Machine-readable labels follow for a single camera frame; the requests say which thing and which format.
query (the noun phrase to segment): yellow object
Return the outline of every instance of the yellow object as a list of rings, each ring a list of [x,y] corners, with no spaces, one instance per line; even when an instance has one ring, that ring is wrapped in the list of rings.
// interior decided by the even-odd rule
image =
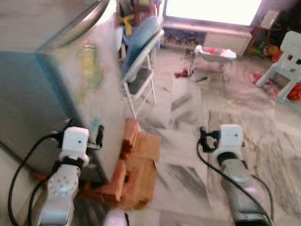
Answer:
[[[139,0],[139,5],[140,6],[149,6],[150,0]]]
[[[277,46],[271,46],[267,49],[267,55],[268,56],[273,56],[276,53],[278,53],[280,51],[280,49]]]
[[[135,15],[128,15],[125,17],[121,17],[121,16],[117,16],[117,19],[119,21],[120,24],[124,24],[126,27],[126,35],[127,36],[131,36],[132,35],[132,25],[131,22],[134,19]]]

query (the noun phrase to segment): folding chair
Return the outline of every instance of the folding chair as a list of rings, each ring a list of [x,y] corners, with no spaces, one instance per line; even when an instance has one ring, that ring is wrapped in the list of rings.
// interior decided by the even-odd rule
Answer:
[[[164,31],[161,30],[150,39],[148,44],[143,48],[143,50],[140,52],[136,60],[132,63],[132,65],[122,78],[122,84],[125,88],[131,112],[135,119],[137,119],[139,111],[141,110],[143,104],[145,103],[145,101],[151,93],[153,94],[154,102],[157,102],[153,82],[154,71],[151,68],[150,52],[153,49],[153,47],[159,42],[163,34]],[[147,60],[147,67],[142,66],[145,59]],[[136,79],[133,82],[128,83],[128,78],[132,77],[133,74],[137,71],[138,73]],[[137,110],[135,110],[133,101],[141,97],[141,94],[146,90],[149,84],[151,85],[151,89],[147,92],[146,96],[142,100],[140,106],[138,106]]]

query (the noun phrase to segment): white plastic chair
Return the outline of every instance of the white plastic chair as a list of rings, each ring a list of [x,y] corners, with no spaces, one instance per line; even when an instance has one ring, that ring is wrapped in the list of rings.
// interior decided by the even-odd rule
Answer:
[[[300,105],[299,102],[288,100],[287,95],[295,84],[301,81],[301,34],[292,31],[287,32],[280,49],[283,51],[281,58],[257,81],[256,86],[262,88],[269,78],[273,79],[281,74],[290,81],[278,93],[276,101]]]
[[[139,54],[131,67],[128,69],[125,76],[122,78],[122,84],[125,88],[131,112],[135,119],[137,119],[139,111],[141,110],[143,104],[151,93],[153,94],[154,102],[157,102],[153,82],[154,71],[151,68],[150,52],[156,45],[156,43],[158,43],[163,34],[164,31],[160,31],[149,41],[149,43],[144,47],[143,51]],[[147,59],[147,67],[142,66],[145,59]],[[128,83],[128,78],[137,71],[137,68],[140,69],[138,71],[136,79],[133,82]],[[141,97],[141,94],[146,90],[149,84],[151,85],[151,89],[148,91],[140,106],[138,106],[137,110],[135,110],[133,101]]]

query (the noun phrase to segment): brown cardboard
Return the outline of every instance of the brown cardboard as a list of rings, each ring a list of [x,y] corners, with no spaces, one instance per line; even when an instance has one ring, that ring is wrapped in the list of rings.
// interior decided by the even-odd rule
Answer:
[[[123,135],[123,143],[134,148],[135,138],[139,132],[138,121],[136,119],[126,119],[126,126]]]
[[[99,203],[106,203],[112,206],[122,202],[122,188],[126,176],[126,162],[119,160],[110,183],[99,188],[92,189],[91,183],[87,182],[82,191],[78,193]]]
[[[148,158],[158,161],[160,157],[161,137],[139,133],[137,135],[135,149],[131,156],[138,158]]]
[[[122,189],[123,202],[118,208],[141,210],[152,200],[156,181],[153,160],[129,157],[126,161],[128,181]]]

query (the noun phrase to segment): metal handle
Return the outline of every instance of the metal handle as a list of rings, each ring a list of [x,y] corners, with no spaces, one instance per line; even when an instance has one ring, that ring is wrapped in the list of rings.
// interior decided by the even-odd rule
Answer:
[[[103,15],[109,2],[110,0],[102,0],[94,3],[89,11],[80,15],[69,25],[70,29],[60,34],[61,37],[57,42],[53,42],[50,48],[54,49],[66,46],[91,29]]]

